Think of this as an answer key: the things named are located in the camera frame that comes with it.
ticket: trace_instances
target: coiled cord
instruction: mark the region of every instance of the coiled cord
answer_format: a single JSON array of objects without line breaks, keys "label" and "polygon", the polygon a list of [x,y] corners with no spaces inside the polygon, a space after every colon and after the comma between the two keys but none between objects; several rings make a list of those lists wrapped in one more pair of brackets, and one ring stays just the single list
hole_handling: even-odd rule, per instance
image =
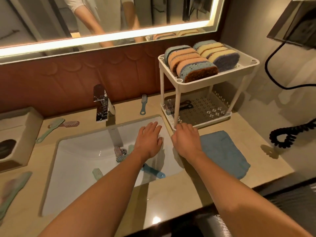
[{"label": "coiled cord", "polygon": [[[316,128],[315,122],[316,122],[316,118],[303,125],[276,129],[274,131],[271,131],[270,140],[275,146],[279,146],[280,148],[284,148],[284,149],[289,148],[291,147],[291,145],[293,145],[293,142],[296,139],[295,135],[298,135],[299,133],[302,133],[304,131],[313,130],[314,128]],[[284,135],[284,134],[287,135],[284,142],[278,141],[277,137],[279,135]]]},{"label": "coiled cord", "polygon": [[[274,52],[272,52],[272,54],[268,57],[268,59],[266,60],[265,64],[264,64],[264,69],[265,72],[267,73],[268,77],[270,78],[270,80],[276,84],[278,87],[284,89],[284,90],[292,90],[292,89],[296,89],[296,88],[301,88],[301,87],[316,87],[316,84],[303,84],[303,85],[298,85],[298,86],[294,86],[294,87],[284,87],[281,84],[279,84],[270,74],[269,70],[268,70],[268,63],[269,60],[274,56],[274,54],[276,54],[281,48],[282,46],[284,46],[286,43],[286,41],[284,41]],[[280,148],[289,148],[291,147],[291,145],[293,145],[293,142],[296,139],[295,135],[298,135],[299,133],[302,133],[304,131],[309,131],[309,130],[313,130],[316,127],[316,118],[311,120],[310,122],[303,124],[303,125],[298,125],[298,126],[294,126],[294,127],[287,127],[287,128],[279,128],[276,129],[274,131],[271,131],[270,133],[270,140],[271,142],[275,145],[275,146],[279,146]],[[279,135],[284,135],[286,134],[286,138],[284,140],[284,142],[280,142],[278,141],[277,137]]]}]

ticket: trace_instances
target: countertop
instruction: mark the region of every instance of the countertop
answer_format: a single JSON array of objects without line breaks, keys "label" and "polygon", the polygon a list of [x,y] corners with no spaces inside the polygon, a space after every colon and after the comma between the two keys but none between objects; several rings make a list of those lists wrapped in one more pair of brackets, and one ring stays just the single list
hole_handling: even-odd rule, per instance
[{"label": "countertop", "polygon": [[[172,135],[171,127],[160,109],[160,95],[148,98],[145,116],[139,114],[141,106],[140,99],[116,104],[115,123],[125,123],[159,114],[163,117],[169,134]],[[12,202],[0,227],[0,236],[37,236],[55,217],[54,215],[41,217],[40,213],[57,143],[65,137],[105,128],[106,122],[96,123],[95,117],[95,109],[63,115],[62,118],[66,121],[77,120],[80,121],[80,125],[72,128],[57,128],[42,143],[34,146],[27,166],[0,174],[0,188],[2,188],[4,183],[16,178],[20,173],[33,172],[26,186]],[[43,121],[39,135],[47,130],[53,119]],[[231,119],[227,121],[199,129],[199,133],[205,135],[221,130],[229,134],[251,165],[247,175],[241,179],[247,186],[254,188],[294,172],[281,156],[277,159],[271,158],[261,149],[262,146],[269,144],[238,113],[233,113]],[[166,221],[212,203],[192,166],[184,159],[183,164],[185,169],[176,175],[134,188],[116,236],[128,235],[150,227],[153,225],[154,218]]]}]

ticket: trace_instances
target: perforated shelf bottom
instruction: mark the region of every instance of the perforated shelf bottom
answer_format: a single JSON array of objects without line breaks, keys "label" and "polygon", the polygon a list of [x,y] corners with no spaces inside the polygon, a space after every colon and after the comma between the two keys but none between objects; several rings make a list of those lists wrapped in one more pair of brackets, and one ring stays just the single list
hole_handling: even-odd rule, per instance
[{"label": "perforated shelf bottom", "polygon": [[[167,100],[175,103],[174,96],[165,98],[165,106]],[[190,100],[193,105],[192,109],[185,109],[179,111],[178,123],[189,123],[195,127],[203,127],[213,123],[217,123],[228,119],[230,114],[227,114],[228,107],[221,101],[222,97],[218,94],[211,93],[208,97],[196,96],[189,94],[181,95],[181,102],[184,100]],[[167,115],[164,108],[162,108],[166,115],[168,122],[173,128],[174,115]]]}]

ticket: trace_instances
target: rack leg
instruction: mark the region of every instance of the rack leg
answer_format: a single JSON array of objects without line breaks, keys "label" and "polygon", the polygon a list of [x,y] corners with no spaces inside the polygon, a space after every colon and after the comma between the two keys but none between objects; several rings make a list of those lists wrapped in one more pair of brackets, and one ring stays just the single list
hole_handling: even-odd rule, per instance
[{"label": "rack leg", "polygon": [[160,95],[161,95],[161,105],[165,105],[165,86],[164,86],[164,79],[163,79],[163,71],[160,68]]},{"label": "rack leg", "polygon": [[230,106],[229,106],[229,108],[228,108],[228,110],[227,110],[227,113],[228,113],[228,114],[231,113],[231,111],[232,111],[232,109],[233,109],[233,107],[234,107],[236,101],[238,100],[238,98],[239,98],[241,92],[244,90],[246,81],[247,81],[247,76],[244,76],[244,77],[242,78],[241,84],[239,85],[239,88],[237,89],[237,92],[236,92],[236,94],[235,94],[235,96],[234,96],[234,98],[233,98],[232,102],[230,103]]},{"label": "rack leg", "polygon": [[174,122],[173,122],[174,128],[176,128],[176,126],[178,124],[180,98],[181,98],[181,93],[179,91],[179,88],[176,88],[176,103],[175,103],[175,107],[174,107]]},{"label": "rack leg", "polygon": [[209,87],[209,91],[208,91],[208,93],[207,93],[207,98],[210,98],[211,93],[212,93],[212,90],[213,90],[213,85],[211,85],[211,86]]}]

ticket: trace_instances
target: brown backsplash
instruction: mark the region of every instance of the brown backsplash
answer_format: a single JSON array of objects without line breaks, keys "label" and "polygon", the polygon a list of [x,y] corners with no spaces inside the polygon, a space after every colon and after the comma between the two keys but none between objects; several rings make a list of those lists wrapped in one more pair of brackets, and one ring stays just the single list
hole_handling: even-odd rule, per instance
[{"label": "brown backsplash", "polygon": [[113,103],[159,93],[157,57],[171,46],[219,40],[225,6],[217,32],[0,65],[0,113],[32,106],[50,117],[95,107],[99,83]]}]

